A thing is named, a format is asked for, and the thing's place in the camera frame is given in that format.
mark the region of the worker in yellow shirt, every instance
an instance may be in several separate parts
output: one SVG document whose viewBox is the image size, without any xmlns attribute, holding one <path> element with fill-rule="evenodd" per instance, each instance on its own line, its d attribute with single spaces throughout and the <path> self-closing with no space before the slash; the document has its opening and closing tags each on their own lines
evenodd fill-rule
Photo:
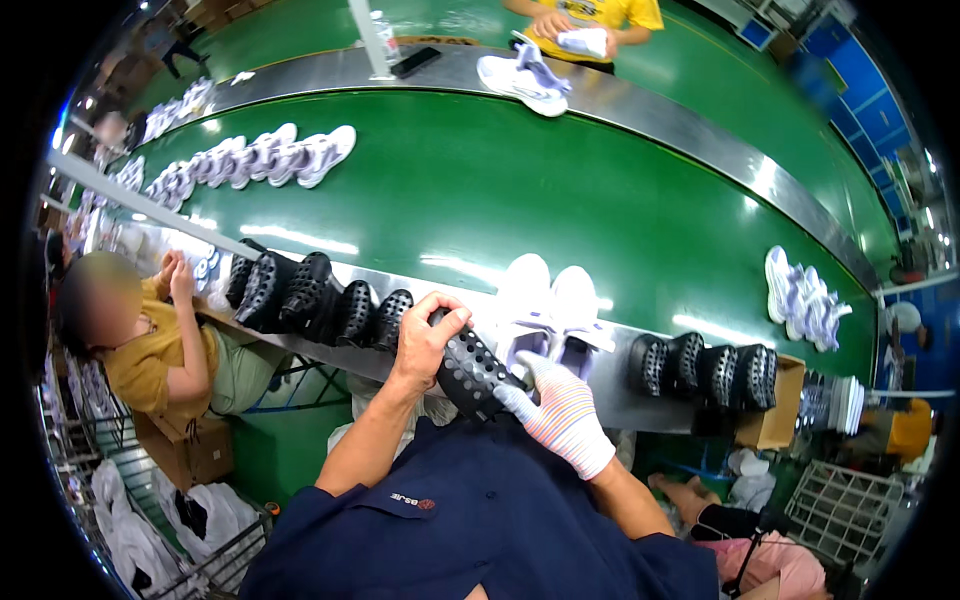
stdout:
<svg viewBox="0 0 960 600">
<path fill-rule="evenodd" d="M 546 56 L 611 75 L 613 58 L 620 46 L 646 43 L 654 31 L 663 29 L 657 0 L 503 0 L 503 6 L 508 11 L 533 17 L 523 33 L 536 42 Z M 622 29 L 624 21 L 630 25 L 627 29 Z M 567 52 L 557 45 L 557 35 L 562 32 L 597 27 L 607 30 L 607 48 L 602 59 Z"/>
<path fill-rule="evenodd" d="M 863 431 L 843 446 L 856 457 L 895 454 L 906 464 L 924 455 L 939 421 L 925 400 L 912 398 L 905 411 L 864 411 L 860 418 Z"/>
</svg>

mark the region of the navy blue shirt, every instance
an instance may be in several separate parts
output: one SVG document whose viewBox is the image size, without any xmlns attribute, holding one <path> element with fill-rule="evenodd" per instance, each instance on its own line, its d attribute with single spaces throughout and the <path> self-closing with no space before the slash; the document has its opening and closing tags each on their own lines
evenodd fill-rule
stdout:
<svg viewBox="0 0 960 600">
<path fill-rule="evenodd" d="M 588 485 L 513 416 L 423 417 L 390 474 L 291 500 L 240 590 L 246 600 L 709 598 L 713 553 L 662 534 L 628 539 Z"/>
</svg>

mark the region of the person in pink shirt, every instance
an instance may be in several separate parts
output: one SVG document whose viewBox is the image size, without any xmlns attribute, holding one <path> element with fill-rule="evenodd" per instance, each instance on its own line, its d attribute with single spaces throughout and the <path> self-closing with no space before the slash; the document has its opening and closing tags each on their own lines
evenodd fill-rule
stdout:
<svg viewBox="0 0 960 600">
<path fill-rule="evenodd" d="M 728 508 L 694 476 L 685 484 L 669 481 L 663 473 L 647 480 L 677 505 L 684 523 L 692 525 L 690 538 L 716 554 L 724 583 L 736 579 L 750 549 L 760 515 Z M 813 554 L 777 532 L 763 536 L 750 556 L 740 589 L 742 600 L 822 600 L 832 598 L 825 587 L 826 573 Z"/>
</svg>

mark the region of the person in mustard shirt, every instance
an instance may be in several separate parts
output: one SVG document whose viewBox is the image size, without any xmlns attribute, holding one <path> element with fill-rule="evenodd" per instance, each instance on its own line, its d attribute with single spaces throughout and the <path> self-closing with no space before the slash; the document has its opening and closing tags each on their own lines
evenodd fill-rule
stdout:
<svg viewBox="0 0 960 600">
<path fill-rule="evenodd" d="M 75 356 L 101 360 L 113 393 L 133 410 L 185 420 L 207 409 L 242 413 L 267 390 L 286 351 L 199 324 L 189 261 L 169 251 L 161 264 L 141 281 L 114 252 L 75 261 L 57 295 L 60 340 Z"/>
<path fill-rule="evenodd" d="M 644 44 L 650 41 L 654 31 L 663 29 L 657 0 L 503 0 L 503 6 L 508 11 L 533 17 L 523 33 L 536 42 L 546 56 L 611 75 L 613 59 L 620 46 Z M 627 29 L 622 29 L 624 21 L 629 24 Z M 573 54 L 557 45 L 560 32 L 586 27 L 607 30 L 605 58 Z"/>
<path fill-rule="evenodd" d="M 924 455 L 930 436 L 936 433 L 940 419 L 934 418 L 930 405 L 912 398 L 905 411 L 888 409 L 864 411 L 860 418 L 863 431 L 843 442 L 856 457 L 895 454 L 905 465 Z"/>
</svg>

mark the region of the shirt pocket flap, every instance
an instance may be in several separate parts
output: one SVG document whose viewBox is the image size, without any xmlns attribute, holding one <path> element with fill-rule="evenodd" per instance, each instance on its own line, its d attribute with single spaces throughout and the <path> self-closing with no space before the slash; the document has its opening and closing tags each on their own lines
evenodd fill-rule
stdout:
<svg viewBox="0 0 960 600">
<path fill-rule="evenodd" d="M 350 503 L 348 509 L 372 509 L 401 518 L 433 518 L 437 504 L 429 498 L 411 498 L 399 492 L 372 490 Z"/>
</svg>

